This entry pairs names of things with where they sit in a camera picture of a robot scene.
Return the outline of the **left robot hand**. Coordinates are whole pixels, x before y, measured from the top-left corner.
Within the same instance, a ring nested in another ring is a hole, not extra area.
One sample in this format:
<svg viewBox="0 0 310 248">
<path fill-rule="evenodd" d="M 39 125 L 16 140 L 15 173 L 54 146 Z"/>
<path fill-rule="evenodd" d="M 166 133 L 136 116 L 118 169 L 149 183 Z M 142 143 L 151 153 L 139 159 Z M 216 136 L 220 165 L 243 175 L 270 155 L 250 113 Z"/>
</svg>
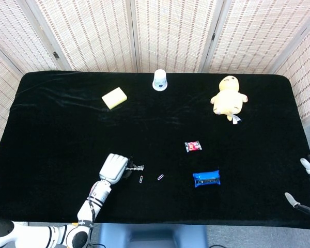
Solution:
<svg viewBox="0 0 310 248">
<path fill-rule="evenodd" d="M 99 172 L 100 180 L 105 180 L 111 185 L 116 184 L 122 178 L 128 163 L 128 158 L 110 153 Z"/>
</svg>

